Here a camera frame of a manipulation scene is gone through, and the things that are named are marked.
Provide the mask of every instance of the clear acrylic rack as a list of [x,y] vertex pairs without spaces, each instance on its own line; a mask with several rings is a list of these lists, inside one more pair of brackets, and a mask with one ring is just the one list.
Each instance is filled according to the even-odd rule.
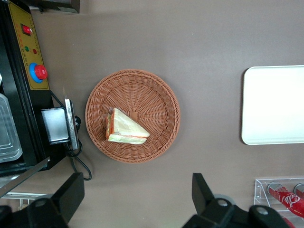
[[267,186],[274,181],[279,182],[289,191],[294,192],[294,187],[299,183],[304,183],[304,178],[256,179],[254,205],[269,206],[275,209],[282,217],[291,221],[296,228],[304,228],[303,218],[290,212],[283,204],[268,193]]

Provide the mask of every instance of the gray countertop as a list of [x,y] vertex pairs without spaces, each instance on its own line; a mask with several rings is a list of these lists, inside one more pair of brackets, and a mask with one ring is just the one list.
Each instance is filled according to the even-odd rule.
[[[302,0],[82,0],[80,14],[33,10],[50,87],[74,102],[81,159],[93,172],[70,226],[179,228],[195,213],[193,172],[243,209],[253,204],[255,178],[303,175],[303,144],[240,138],[243,74],[303,64],[303,9]],[[175,142],[142,164],[108,158],[85,126],[95,85],[126,68],[158,75],[180,103]],[[53,193],[72,172],[64,159],[16,190]]]

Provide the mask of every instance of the blue button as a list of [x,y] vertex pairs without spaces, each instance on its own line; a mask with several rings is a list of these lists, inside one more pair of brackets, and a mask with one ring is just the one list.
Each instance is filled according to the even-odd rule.
[[29,65],[29,73],[30,75],[32,76],[32,79],[37,82],[37,83],[42,83],[43,80],[39,79],[35,73],[35,66],[37,66],[38,64],[37,63],[31,63]]

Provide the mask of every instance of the yellow control panel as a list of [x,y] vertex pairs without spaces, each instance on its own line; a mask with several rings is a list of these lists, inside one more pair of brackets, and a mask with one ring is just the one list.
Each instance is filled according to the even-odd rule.
[[43,67],[33,18],[30,13],[24,11],[12,2],[9,3],[9,10],[14,23],[30,89],[49,90],[48,80],[46,79],[47,72]]

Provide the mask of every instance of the round woven basket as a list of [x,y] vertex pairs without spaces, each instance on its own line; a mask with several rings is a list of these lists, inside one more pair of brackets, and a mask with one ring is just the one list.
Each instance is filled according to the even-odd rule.
[[[104,115],[119,108],[150,133],[142,145],[108,142]],[[180,126],[180,107],[170,87],[158,76],[127,69],[113,73],[93,89],[86,104],[89,135],[107,156],[121,162],[147,162],[173,143]]]

